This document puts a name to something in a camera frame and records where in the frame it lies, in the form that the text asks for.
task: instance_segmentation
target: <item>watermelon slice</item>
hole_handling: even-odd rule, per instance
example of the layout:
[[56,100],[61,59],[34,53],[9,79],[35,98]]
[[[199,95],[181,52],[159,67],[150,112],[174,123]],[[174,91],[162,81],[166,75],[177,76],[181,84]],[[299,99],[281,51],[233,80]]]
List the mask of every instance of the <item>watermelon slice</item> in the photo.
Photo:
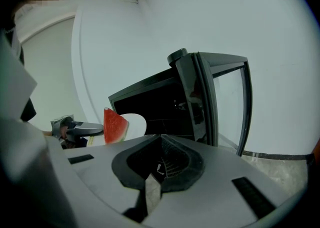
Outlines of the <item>watermelon slice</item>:
[[103,133],[104,142],[113,144],[125,139],[129,122],[109,108],[104,108]]

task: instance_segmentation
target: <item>white plate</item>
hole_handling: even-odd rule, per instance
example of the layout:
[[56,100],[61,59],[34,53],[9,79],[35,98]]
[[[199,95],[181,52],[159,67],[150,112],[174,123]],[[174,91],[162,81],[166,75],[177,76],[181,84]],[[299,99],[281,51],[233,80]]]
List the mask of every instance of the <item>white plate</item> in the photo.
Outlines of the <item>white plate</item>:
[[[129,122],[129,127],[126,132],[124,141],[139,138],[145,135],[147,130],[147,122],[144,117],[136,113],[126,113],[122,114],[121,116]],[[87,147],[104,145],[105,136],[103,134],[90,136],[86,144]]]

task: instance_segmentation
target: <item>microwave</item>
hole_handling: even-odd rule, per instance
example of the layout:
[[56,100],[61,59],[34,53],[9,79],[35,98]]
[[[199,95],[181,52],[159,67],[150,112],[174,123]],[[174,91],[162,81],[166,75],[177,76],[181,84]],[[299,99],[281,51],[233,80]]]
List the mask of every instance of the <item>microwave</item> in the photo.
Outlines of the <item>microwave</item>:
[[170,69],[111,95],[113,110],[143,116],[146,135],[178,136],[241,156],[252,117],[248,59],[182,48],[167,61]]

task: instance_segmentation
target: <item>vent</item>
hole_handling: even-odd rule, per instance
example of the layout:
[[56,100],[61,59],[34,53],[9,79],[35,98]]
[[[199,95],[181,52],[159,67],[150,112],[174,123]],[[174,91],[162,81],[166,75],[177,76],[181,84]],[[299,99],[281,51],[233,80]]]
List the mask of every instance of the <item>vent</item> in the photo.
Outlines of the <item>vent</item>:
[[258,219],[276,209],[246,177],[234,179],[232,182]]

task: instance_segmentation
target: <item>gray floor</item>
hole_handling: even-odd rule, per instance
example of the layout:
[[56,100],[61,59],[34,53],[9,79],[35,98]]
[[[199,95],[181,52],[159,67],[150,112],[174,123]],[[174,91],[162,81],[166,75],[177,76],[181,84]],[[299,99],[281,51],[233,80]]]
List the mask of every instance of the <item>gray floor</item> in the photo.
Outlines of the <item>gray floor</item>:
[[288,194],[288,197],[307,185],[308,170],[305,160],[275,160],[242,156],[252,166],[274,180]]

